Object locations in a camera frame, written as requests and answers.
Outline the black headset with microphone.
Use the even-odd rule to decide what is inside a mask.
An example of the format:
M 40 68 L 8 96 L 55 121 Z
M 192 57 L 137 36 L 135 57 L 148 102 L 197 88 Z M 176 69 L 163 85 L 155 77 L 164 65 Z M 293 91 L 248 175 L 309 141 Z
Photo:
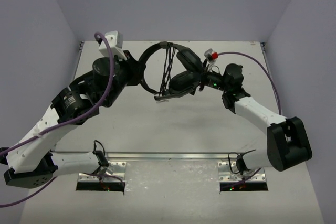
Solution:
M 203 74 L 203 65 L 199 56 L 189 47 L 162 41 L 151 45 L 142 53 L 139 59 L 146 65 L 149 58 L 161 49 L 165 50 L 165 63 L 160 89 L 156 91 L 150 88 L 145 77 L 143 77 L 140 83 L 142 88 L 153 94 L 154 99 L 157 102 L 172 98 L 180 98 L 187 94 L 194 95 L 196 88 L 201 82 L 201 76 Z M 180 61 L 185 68 L 185 71 L 172 77 L 171 71 L 174 57 Z

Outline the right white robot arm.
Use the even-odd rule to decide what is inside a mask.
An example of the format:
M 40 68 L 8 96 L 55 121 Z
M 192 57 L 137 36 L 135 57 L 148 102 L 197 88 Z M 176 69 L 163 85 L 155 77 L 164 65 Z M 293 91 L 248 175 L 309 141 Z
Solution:
M 223 74 L 207 71 L 201 77 L 201 87 L 221 90 L 224 107 L 249 121 L 266 136 L 265 148 L 237 155 L 238 173 L 244 175 L 264 167 L 283 172 L 312 159 L 303 121 L 296 116 L 287 118 L 259 104 L 245 91 L 243 80 L 242 66 L 234 63 L 227 65 Z

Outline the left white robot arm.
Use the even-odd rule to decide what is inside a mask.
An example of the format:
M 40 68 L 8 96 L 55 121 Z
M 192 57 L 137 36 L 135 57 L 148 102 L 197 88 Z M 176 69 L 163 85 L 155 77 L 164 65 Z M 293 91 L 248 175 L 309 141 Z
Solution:
M 62 175 L 86 173 L 101 176 L 109 167 L 103 151 L 58 154 L 57 143 L 68 133 L 113 105 L 126 86 L 137 86 L 145 63 L 127 51 L 124 56 L 96 59 L 91 71 L 77 77 L 52 100 L 45 114 L 16 145 L 1 148 L 6 185 L 33 189 Z

